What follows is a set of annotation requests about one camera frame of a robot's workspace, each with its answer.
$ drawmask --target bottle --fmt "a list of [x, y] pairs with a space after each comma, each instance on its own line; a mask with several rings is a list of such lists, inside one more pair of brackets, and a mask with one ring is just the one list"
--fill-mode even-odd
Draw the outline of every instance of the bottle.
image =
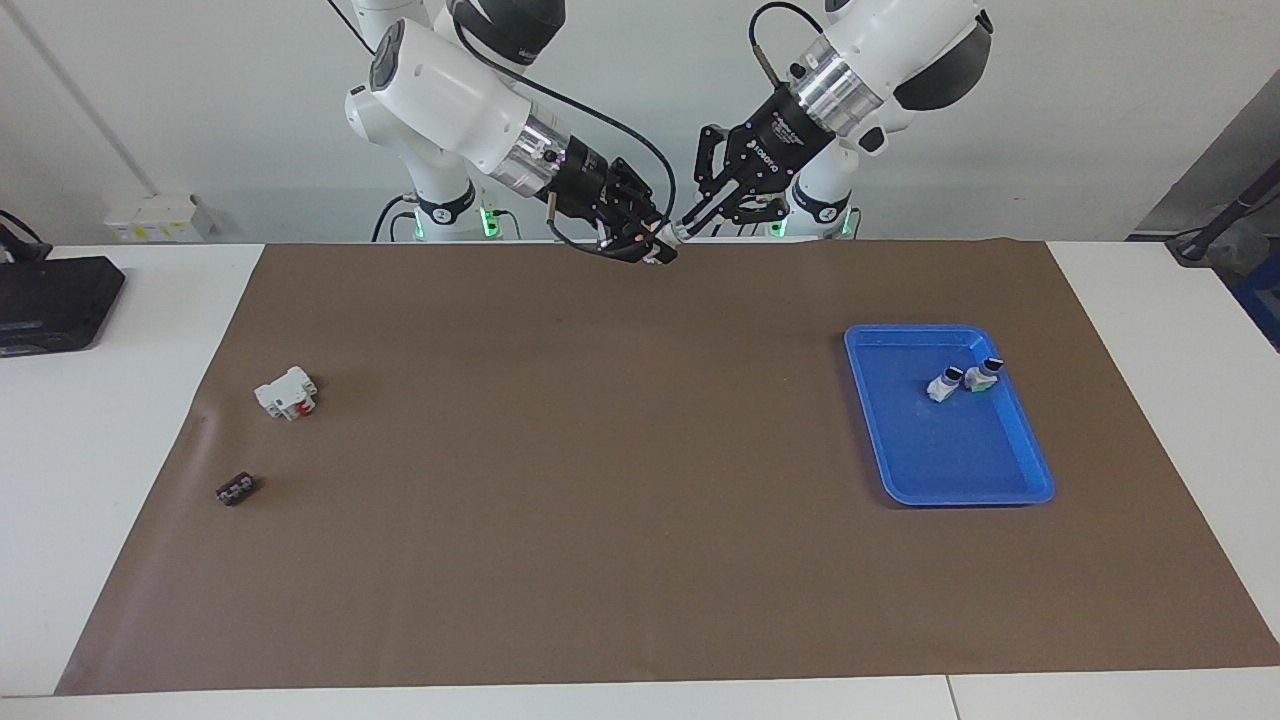
[[982, 365], [969, 368], [969, 372], [964, 374], [964, 387], [969, 388], [969, 392], [987, 392], [1000, 382], [1000, 370], [1004, 366], [1004, 360], [987, 357]]
[[929, 397], [933, 402], [945, 401], [955, 393], [963, 379], [964, 372], [960, 368], [947, 368], [946, 372], [933, 378], [933, 382], [929, 383]]

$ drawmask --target brown mat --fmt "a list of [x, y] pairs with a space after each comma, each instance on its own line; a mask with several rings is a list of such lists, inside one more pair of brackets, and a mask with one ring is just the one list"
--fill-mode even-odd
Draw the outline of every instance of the brown mat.
[[[1052, 503], [888, 500], [841, 346], [884, 322], [992, 333]], [[1277, 664], [1041, 245], [275, 246], [58, 692]]]

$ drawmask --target table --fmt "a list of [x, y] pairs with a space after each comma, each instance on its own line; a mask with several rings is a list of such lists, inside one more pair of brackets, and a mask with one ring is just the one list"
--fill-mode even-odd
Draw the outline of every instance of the table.
[[[1207, 270], [1161, 246], [1055, 258], [1274, 633], [1280, 357]], [[169, 452], [261, 246], [99, 247], [129, 284], [88, 354], [0, 365], [0, 717], [1234, 717], [1280, 715], [1280, 669], [774, 683], [42, 698]], [[63, 448], [74, 442], [79, 452]], [[109, 457], [110, 462], [101, 459]]]

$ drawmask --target green light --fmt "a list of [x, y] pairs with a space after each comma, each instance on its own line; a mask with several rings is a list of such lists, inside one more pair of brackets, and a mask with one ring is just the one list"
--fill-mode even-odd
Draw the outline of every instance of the green light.
[[498, 217], [493, 214], [493, 210], [488, 208], [480, 209], [480, 224], [484, 228], [485, 237], [498, 237], [502, 232], [502, 225], [498, 224]]

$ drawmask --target blue tray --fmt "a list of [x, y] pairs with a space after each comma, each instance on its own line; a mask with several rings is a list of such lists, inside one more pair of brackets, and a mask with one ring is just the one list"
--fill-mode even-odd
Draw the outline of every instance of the blue tray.
[[845, 333], [884, 489], [911, 506], [1041, 505], [1053, 498], [1032, 427], [1005, 375], [946, 402], [925, 388], [948, 365], [998, 357], [968, 325], [859, 325]]

